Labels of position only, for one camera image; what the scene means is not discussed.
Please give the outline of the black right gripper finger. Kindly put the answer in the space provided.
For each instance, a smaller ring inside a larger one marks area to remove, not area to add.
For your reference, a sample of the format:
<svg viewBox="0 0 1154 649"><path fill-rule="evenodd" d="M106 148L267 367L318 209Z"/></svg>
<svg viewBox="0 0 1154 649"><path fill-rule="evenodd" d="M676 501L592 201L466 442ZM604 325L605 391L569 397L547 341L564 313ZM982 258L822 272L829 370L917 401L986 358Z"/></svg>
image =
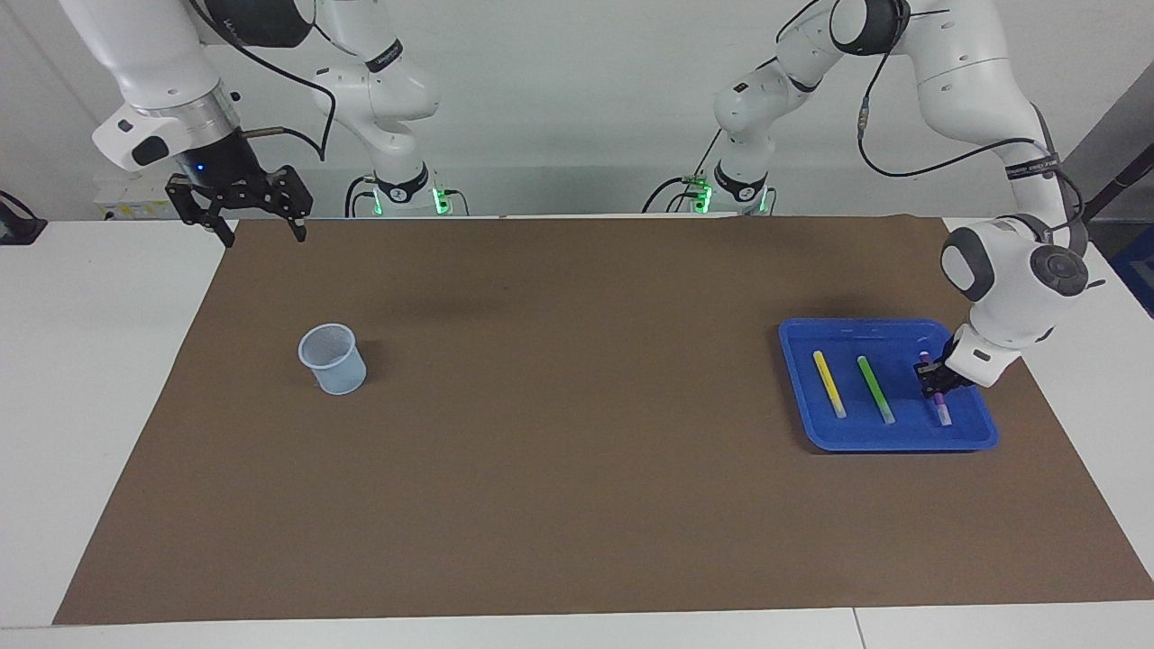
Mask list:
<svg viewBox="0 0 1154 649"><path fill-rule="evenodd" d="M197 186L189 177L170 177L165 185L168 193L170 204L177 209L178 218L185 225L198 226L210 231L226 248L232 248L235 243L235 233L227 222L220 216L220 206L216 201L210 206L200 206L197 202Z"/></svg>
<svg viewBox="0 0 1154 649"><path fill-rule="evenodd" d="M264 174L258 185L258 208L288 223L297 243L305 243L306 219L312 214L314 197L297 170L282 166Z"/></svg>

